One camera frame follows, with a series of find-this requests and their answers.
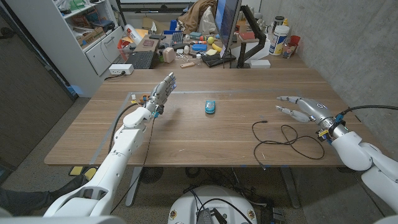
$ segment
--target monitor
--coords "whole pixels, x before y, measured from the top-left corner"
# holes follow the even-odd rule
[[[231,47],[241,4],[242,0],[218,0],[217,2],[215,23],[224,50]]]

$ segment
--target keyboard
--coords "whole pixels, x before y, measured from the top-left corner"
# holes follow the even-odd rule
[[[133,52],[126,61],[126,64],[132,64],[134,69],[150,69],[155,52]]]
[[[182,44],[183,34],[182,32],[175,32],[172,36],[172,41],[170,42],[170,46],[173,47],[177,44]]]

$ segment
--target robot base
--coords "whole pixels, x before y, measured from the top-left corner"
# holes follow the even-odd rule
[[[220,187],[217,185],[202,186],[193,189],[193,191],[198,195],[198,198],[202,203],[207,202],[213,198],[220,198],[226,200],[227,202],[233,204],[238,208],[245,216],[253,223],[257,224],[257,217],[254,213],[252,205],[241,195],[227,189],[225,187]],[[195,197],[191,192],[183,194],[179,199],[177,199],[172,208],[170,209],[168,224],[196,224],[197,223],[197,206],[201,207],[201,203],[198,199],[195,201]],[[219,213],[225,217],[228,223],[247,223],[247,221],[242,217],[239,212],[237,212],[233,207],[219,200],[214,200],[208,202],[204,208],[209,208],[212,210],[216,208]],[[254,214],[254,218],[249,217],[249,213]],[[214,224],[218,224],[218,220],[215,216],[212,216],[212,221]]]

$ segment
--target robotic arm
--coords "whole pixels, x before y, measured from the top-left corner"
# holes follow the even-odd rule
[[[44,217],[97,217],[109,215],[127,162],[142,144],[146,123],[163,113],[167,97],[176,87],[170,73],[150,94],[149,100],[123,119],[114,135],[114,146],[94,177],[84,186],[58,198]]]
[[[297,96],[280,96],[277,100],[297,104],[305,113],[281,106],[276,108],[302,123],[314,121],[320,128],[319,139],[327,140],[336,149],[344,165],[357,171],[368,170],[362,175],[363,182],[398,213],[397,161],[383,155],[376,146],[361,142],[361,137],[346,129],[343,115],[334,117],[320,102]]]

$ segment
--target wall outlet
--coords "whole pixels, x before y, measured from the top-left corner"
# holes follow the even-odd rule
[[[126,72],[125,75],[131,75],[132,71],[134,71],[134,67],[132,64],[112,64],[109,71],[112,75],[120,75],[123,71]]]

